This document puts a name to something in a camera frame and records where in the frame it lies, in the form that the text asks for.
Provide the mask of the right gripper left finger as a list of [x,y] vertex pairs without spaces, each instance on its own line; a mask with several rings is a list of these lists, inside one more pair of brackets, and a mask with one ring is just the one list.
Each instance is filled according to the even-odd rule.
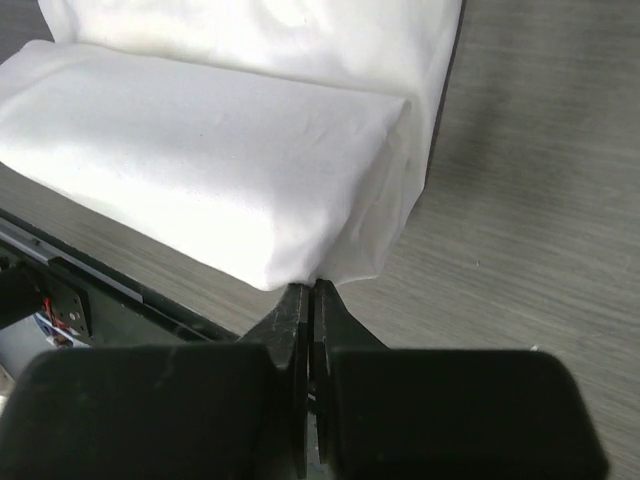
[[1,416],[5,479],[302,479],[309,290],[236,341],[35,357]]

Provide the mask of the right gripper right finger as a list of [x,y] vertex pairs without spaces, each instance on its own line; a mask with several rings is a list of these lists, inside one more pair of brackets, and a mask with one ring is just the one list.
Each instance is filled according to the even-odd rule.
[[604,479],[576,381],[532,350],[399,349],[313,290],[320,460],[335,479]]

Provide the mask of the white floral print t-shirt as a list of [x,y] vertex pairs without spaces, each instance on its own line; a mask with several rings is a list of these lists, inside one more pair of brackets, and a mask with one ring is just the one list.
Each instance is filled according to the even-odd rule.
[[1,161],[257,289],[380,274],[421,196],[459,1],[43,1]]

